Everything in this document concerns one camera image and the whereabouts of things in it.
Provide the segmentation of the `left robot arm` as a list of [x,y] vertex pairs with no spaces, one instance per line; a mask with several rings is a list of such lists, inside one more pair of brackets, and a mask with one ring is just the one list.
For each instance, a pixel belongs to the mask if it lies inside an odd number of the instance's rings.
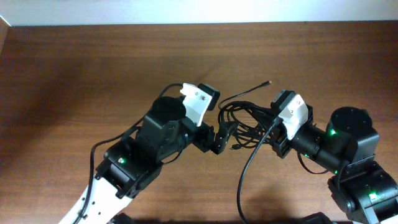
[[89,185],[61,223],[108,223],[160,174],[163,160],[190,144],[220,154],[235,131],[232,121],[218,133],[186,115],[182,98],[162,96],[143,117],[142,126],[124,133],[90,174]]

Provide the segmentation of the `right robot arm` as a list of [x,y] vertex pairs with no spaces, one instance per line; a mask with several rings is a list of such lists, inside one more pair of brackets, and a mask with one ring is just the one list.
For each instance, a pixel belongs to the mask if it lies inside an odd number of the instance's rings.
[[316,127],[311,113],[292,139],[279,119],[272,143],[279,157],[291,149],[333,173],[328,188],[337,206],[357,223],[397,223],[397,182],[376,162],[379,134],[364,109],[335,110],[326,130]]

